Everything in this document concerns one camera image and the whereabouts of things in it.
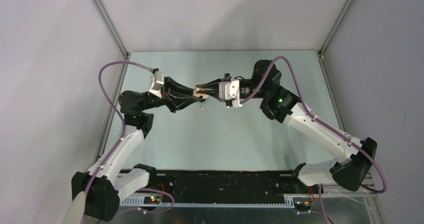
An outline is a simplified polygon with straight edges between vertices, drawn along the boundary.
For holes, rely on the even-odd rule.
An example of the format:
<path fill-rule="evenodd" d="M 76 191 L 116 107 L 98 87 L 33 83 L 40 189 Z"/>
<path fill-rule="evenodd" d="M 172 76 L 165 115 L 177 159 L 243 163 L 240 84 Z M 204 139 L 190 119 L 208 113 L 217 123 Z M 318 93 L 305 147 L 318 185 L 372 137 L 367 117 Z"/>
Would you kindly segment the beige earbud charging case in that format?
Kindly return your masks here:
<path fill-rule="evenodd" d="M 192 95 L 194 97 L 198 97 L 202 100 L 206 100 L 209 97 L 209 95 L 206 94 L 206 91 L 208 91 L 208 90 L 209 90 L 208 88 L 201 88 L 201 87 L 198 87 L 197 84 L 195 84 L 194 88 L 193 88 L 193 92 L 192 92 L 193 94 Z"/>

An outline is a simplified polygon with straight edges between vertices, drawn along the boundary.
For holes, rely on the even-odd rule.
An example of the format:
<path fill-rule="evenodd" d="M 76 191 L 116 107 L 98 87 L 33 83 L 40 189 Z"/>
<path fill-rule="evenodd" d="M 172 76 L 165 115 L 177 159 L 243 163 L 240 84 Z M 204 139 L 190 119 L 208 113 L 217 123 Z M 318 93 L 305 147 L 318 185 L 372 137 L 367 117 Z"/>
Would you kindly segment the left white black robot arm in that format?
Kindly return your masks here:
<path fill-rule="evenodd" d="M 175 113 L 189 105 L 206 100 L 197 88 L 185 87 L 161 72 L 151 75 L 147 92 L 125 91 L 119 96 L 121 134 L 116 143 L 84 173 L 72 178 L 73 202 L 63 221 L 79 224 L 84 215 L 100 221 L 110 221 L 121 201 L 143 189 L 153 192 L 158 186 L 156 176 L 147 168 L 134 167 L 119 176 L 134 149 L 142 143 L 153 126 L 154 115 L 145 110 L 166 106 Z"/>

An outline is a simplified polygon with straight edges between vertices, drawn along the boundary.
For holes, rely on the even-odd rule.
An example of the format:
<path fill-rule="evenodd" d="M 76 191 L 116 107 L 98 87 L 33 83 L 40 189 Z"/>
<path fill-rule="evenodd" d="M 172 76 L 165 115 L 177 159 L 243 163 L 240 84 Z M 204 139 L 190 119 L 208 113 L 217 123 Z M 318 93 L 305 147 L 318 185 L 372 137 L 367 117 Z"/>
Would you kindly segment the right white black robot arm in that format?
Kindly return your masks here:
<path fill-rule="evenodd" d="M 364 187 L 363 181 L 374 164 L 376 141 L 354 137 L 331 125 L 308 107 L 300 91 L 294 94 L 282 87 L 282 73 L 275 65 L 279 59 L 293 70 L 284 56 L 259 60 L 250 79 L 232 78 L 226 74 L 224 78 L 197 84 L 195 92 L 233 108 L 240 108 L 255 98 L 261 99 L 260 109 L 267 118 L 300 131 L 333 157 L 327 162 L 301 164 L 290 183 L 295 192 L 304 193 L 318 184 L 337 184 L 346 190 L 358 191 Z"/>

